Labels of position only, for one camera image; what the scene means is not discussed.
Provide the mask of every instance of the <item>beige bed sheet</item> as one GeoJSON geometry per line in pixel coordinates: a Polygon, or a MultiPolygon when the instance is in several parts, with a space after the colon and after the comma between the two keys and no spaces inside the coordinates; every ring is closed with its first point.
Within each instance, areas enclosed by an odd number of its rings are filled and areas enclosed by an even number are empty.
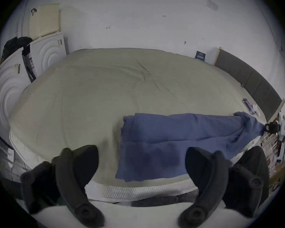
{"type": "MultiPolygon", "coordinates": [[[[47,161],[65,147],[97,145],[97,183],[157,186],[189,176],[130,183],[115,179],[123,116],[248,113],[243,98],[255,103],[229,74],[198,59],[148,49],[79,50],[22,93],[9,123],[15,136],[47,161]]],[[[256,118],[265,123],[261,114],[256,118]]]]}

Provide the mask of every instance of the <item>blue towel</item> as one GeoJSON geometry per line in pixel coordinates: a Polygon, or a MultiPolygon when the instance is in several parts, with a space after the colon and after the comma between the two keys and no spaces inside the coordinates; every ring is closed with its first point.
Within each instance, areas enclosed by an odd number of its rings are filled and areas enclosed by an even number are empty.
{"type": "Polygon", "coordinates": [[[237,155],[251,140],[263,134],[264,125],[245,112],[234,116],[177,114],[171,116],[136,113],[125,116],[117,179],[144,181],[186,174],[189,147],[226,159],[237,155]]]}

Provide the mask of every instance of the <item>smartphone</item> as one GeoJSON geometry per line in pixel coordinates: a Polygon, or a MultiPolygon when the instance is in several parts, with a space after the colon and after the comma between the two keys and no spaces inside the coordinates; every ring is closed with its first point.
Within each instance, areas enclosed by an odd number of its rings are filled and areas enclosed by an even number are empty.
{"type": "Polygon", "coordinates": [[[255,114],[255,110],[252,108],[252,105],[249,103],[249,101],[246,98],[244,98],[242,100],[242,102],[247,107],[247,109],[248,109],[248,111],[250,112],[251,115],[255,114]]]}

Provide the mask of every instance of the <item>cable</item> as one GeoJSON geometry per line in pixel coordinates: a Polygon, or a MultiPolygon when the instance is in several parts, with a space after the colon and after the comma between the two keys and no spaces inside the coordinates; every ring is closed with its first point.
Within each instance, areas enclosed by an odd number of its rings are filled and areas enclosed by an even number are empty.
{"type": "Polygon", "coordinates": [[[269,25],[269,23],[268,23],[268,20],[267,20],[265,14],[263,13],[261,7],[260,7],[259,4],[256,2],[256,0],[254,0],[254,2],[256,3],[256,5],[259,7],[261,13],[263,14],[263,16],[264,16],[264,18],[265,18],[265,20],[266,20],[266,22],[267,22],[267,24],[268,24],[268,27],[269,27],[269,29],[270,29],[270,32],[271,32],[271,34],[272,34],[272,37],[273,37],[273,39],[274,39],[275,45],[277,46],[280,55],[281,55],[281,56],[284,58],[284,60],[285,60],[285,57],[284,57],[284,56],[282,55],[282,53],[281,53],[282,42],[281,42],[281,46],[279,47],[278,44],[277,44],[277,42],[276,42],[276,40],[275,40],[274,34],[273,34],[273,32],[272,32],[272,29],[271,29],[271,27],[270,27],[270,25],[269,25]]]}

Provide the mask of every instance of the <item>gray headboard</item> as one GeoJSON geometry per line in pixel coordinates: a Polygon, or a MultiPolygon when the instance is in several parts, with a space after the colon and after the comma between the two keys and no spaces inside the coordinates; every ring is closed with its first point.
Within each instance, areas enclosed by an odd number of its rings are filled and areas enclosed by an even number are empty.
{"type": "Polygon", "coordinates": [[[219,49],[214,65],[229,73],[244,86],[261,108],[267,121],[272,118],[282,100],[261,74],[241,59],[222,49],[219,49]]]}

